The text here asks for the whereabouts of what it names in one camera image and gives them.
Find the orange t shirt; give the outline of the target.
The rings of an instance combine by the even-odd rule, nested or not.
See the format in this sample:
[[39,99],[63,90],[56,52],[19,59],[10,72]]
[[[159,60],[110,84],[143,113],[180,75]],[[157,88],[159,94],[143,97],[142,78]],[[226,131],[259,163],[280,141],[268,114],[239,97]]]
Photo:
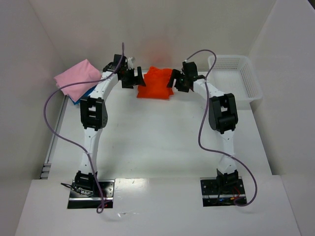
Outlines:
[[138,86],[137,98],[162,99],[168,100],[174,94],[173,89],[169,88],[172,69],[151,66],[144,75],[146,86]]

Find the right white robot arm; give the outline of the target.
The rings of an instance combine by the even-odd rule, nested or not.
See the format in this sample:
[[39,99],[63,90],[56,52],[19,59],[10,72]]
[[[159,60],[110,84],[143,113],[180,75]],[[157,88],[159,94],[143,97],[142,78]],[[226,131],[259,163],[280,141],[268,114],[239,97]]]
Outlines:
[[223,150],[212,152],[221,154],[217,166],[217,189],[222,194],[232,188],[239,179],[236,163],[232,158],[234,151],[234,133],[238,123],[238,113],[235,96],[231,93],[224,93],[207,81],[207,76],[199,75],[194,62],[183,62],[182,70],[173,69],[168,88],[175,87],[178,91],[193,92],[199,94],[206,100],[206,114],[202,118],[198,134],[198,143],[201,143],[201,131],[205,119],[208,118],[212,130],[222,140]]

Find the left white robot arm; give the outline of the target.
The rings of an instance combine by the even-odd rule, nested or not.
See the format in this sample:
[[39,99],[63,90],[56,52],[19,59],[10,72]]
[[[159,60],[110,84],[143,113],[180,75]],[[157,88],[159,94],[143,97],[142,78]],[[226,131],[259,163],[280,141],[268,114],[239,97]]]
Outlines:
[[121,82],[122,87],[132,89],[137,85],[145,85],[141,67],[134,67],[135,59],[122,55],[114,55],[111,63],[102,72],[101,81],[94,90],[80,100],[80,120],[84,128],[84,151],[79,170],[74,178],[74,188],[83,190],[89,195],[99,196],[95,176],[97,176],[97,152],[101,133],[108,122],[105,102],[114,88]]

